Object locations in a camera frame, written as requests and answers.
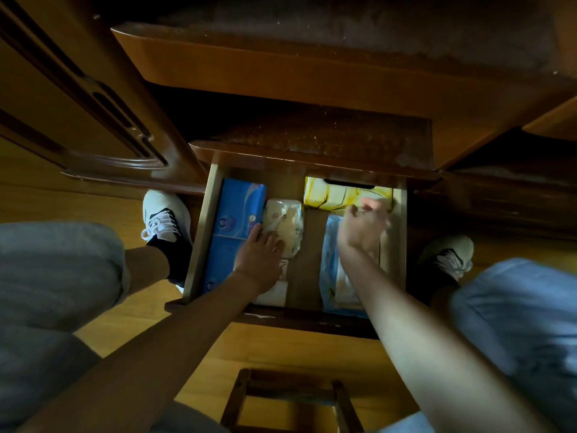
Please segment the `person's right forearm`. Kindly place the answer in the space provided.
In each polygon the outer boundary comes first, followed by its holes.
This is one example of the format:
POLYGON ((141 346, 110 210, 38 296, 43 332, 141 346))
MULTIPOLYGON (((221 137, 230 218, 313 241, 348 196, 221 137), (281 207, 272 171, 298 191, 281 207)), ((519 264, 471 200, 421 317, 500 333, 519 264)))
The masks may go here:
POLYGON ((437 433, 558 433, 501 371, 361 248, 340 244, 338 251, 384 349, 437 433))

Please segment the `white sneaker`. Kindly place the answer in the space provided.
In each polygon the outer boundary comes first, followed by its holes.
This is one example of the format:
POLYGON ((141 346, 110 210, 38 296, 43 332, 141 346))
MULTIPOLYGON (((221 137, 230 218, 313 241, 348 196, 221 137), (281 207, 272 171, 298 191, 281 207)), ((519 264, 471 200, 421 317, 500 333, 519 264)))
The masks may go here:
POLYGON ((473 266, 474 243, 466 235, 438 238, 424 247, 417 264, 432 264, 459 282, 473 266))
POLYGON ((191 245, 191 215, 176 195, 160 190, 148 190, 142 201, 144 229, 141 238, 149 242, 154 237, 176 242, 183 238, 191 245))

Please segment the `white right sneaker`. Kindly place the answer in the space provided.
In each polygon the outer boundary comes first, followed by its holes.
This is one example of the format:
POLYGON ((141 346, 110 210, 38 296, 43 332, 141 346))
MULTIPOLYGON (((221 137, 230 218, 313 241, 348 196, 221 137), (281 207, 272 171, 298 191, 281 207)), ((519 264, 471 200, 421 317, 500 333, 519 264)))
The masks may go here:
POLYGON ((424 247, 417 264, 432 264, 459 282, 473 266, 474 243, 466 235, 438 238, 424 247))

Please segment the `wooden stool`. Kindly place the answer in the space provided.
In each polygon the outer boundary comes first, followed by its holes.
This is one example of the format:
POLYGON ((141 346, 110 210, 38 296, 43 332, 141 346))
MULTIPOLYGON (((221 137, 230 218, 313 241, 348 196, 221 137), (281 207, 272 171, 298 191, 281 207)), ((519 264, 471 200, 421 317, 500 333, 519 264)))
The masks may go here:
POLYGON ((331 407, 337 433, 365 433, 365 429, 341 380, 332 380, 330 388, 314 386, 309 378, 297 379, 294 374, 243 368, 238 372, 220 419, 220 425, 231 433, 297 433, 240 424, 247 397, 284 401, 302 405, 331 407))

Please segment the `blue tissue pack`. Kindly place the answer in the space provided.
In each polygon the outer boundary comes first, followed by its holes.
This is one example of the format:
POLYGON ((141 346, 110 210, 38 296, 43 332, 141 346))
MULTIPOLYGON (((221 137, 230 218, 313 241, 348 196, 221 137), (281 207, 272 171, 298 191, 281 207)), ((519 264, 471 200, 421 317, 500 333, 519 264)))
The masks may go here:
POLYGON ((256 224, 263 221, 264 184, 225 178, 222 181, 212 234, 246 240, 256 224))
POLYGON ((201 284, 202 294, 222 284, 233 272, 236 255, 245 241, 246 238, 212 235, 201 284))

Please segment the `person's leg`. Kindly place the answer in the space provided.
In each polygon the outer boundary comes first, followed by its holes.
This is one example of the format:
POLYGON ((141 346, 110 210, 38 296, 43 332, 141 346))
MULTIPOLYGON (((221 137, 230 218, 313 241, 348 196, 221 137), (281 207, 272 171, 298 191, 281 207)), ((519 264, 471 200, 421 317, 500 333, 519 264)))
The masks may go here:
POLYGON ((167 257, 156 247, 144 246, 126 250, 125 264, 130 278, 128 296, 168 279, 170 273, 167 257))
POLYGON ((450 299, 454 292, 459 290, 459 284, 447 284, 439 288, 435 293, 433 293, 430 307, 439 316, 443 316, 444 319, 447 318, 449 313, 450 299))

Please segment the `black right sock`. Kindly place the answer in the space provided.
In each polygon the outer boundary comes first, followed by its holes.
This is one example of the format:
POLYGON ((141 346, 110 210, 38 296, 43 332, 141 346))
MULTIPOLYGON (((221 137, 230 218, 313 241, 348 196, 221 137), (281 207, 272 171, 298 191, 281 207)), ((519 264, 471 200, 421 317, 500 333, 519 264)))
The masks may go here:
POLYGON ((436 264, 422 264, 407 279, 406 292, 425 306, 431 306, 435 296, 445 288, 455 290, 458 281, 436 264))

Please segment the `light blue plastic packet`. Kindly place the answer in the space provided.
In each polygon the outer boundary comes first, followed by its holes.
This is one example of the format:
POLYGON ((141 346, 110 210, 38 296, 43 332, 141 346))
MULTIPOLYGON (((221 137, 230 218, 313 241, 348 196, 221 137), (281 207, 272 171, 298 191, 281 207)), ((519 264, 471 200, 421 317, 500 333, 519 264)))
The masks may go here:
POLYGON ((342 216, 330 214, 327 218, 322 241, 319 288, 322 310, 325 313, 352 318, 368 319, 364 308, 360 310, 338 307, 335 300, 337 268, 339 254, 337 251, 337 231, 342 223, 342 216))

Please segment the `black sock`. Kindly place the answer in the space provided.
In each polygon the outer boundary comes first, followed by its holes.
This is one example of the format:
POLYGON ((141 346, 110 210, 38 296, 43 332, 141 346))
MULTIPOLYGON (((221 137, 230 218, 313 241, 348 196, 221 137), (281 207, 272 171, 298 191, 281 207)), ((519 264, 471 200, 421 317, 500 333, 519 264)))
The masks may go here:
POLYGON ((425 306, 431 306, 435 296, 445 288, 455 290, 458 281, 436 264, 422 264, 407 279, 406 292, 425 306))
POLYGON ((178 233, 167 232, 155 234, 147 241, 146 246, 155 247, 162 252, 169 263, 167 280, 183 293, 193 250, 190 239, 178 233))

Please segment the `person's left leg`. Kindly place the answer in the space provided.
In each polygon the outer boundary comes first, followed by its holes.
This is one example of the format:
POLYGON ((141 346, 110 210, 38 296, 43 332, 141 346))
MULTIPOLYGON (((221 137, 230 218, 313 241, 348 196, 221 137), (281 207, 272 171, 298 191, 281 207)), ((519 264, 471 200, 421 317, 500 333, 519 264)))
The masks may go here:
POLYGON ((170 273, 167 257, 156 247, 144 246, 126 250, 125 264, 130 278, 128 296, 168 279, 170 273))

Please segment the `grey shorts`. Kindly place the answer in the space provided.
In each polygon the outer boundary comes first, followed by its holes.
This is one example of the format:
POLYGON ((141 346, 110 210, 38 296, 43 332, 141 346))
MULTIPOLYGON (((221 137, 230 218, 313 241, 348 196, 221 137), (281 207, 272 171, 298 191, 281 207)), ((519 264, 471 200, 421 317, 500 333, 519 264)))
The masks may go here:
MULTIPOLYGON (((0 225, 0 433, 100 361, 75 332, 127 297, 124 251, 104 225, 0 225)), ((577 276, 509 259, 458 287, 448 306, 457 330, 577 433, 577 276)))

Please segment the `person's left hand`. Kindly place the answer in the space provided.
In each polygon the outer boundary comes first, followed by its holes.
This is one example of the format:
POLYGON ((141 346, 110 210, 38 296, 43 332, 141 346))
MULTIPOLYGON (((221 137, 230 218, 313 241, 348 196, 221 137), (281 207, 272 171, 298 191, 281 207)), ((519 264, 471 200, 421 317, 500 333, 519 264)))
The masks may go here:
POLYGON ((271 290, 279 280, 285 241, 276 232, 264 232, 261 223, 251 229, 235 257, 233 277, 249 289, 252 299, 271 290))

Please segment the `person's left forearm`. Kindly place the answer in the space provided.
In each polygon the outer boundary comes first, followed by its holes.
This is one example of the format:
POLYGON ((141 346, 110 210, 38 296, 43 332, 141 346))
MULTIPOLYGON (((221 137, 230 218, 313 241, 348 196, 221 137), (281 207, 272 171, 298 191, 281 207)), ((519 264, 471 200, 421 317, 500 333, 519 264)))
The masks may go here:
POLYGON ((105 357, 14 433, 147 433, 262 286, 233 272, 105 357))

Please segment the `white printed tissue pack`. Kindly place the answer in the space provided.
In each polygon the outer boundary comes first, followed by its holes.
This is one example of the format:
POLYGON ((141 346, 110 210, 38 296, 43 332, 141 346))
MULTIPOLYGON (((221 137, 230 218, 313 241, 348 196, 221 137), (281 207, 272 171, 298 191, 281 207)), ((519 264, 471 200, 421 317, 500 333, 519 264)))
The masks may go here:
POLYGON ((278 281, 269 291, 259 295, 252 302, 252 304, 258 306, 276 306, 276 307, 285 306, 285 298, 287 295, 287 289, 289 285, 287 280, 288 264, 289 264, 288 259, 282 259, 280 261, 279 267, 282 269, 282 273, 278 281))
POLYGON ((263 233, 275 232, 285 243, 283 259, 298 254, 304 235, 304 209, 297 200, 270 198, 263 211, 263 233))

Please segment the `carved wooden cabinet door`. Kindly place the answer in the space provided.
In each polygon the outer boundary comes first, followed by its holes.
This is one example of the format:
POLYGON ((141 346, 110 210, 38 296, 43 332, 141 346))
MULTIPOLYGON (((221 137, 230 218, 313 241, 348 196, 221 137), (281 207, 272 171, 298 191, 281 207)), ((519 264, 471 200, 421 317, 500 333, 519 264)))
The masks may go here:
POLYGON ((90 0, 0 0, 0 136, 71 178, 205 192, 208 173, 90 0))

